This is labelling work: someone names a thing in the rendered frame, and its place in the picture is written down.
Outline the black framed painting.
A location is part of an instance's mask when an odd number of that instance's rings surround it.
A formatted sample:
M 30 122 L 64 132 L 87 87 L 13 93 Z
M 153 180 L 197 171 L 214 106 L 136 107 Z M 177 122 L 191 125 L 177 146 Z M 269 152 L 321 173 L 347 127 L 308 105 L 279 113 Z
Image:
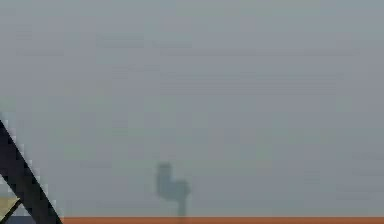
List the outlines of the black framed painting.
M 63 224 L 1 120 L 0 175 L 36 224 Z

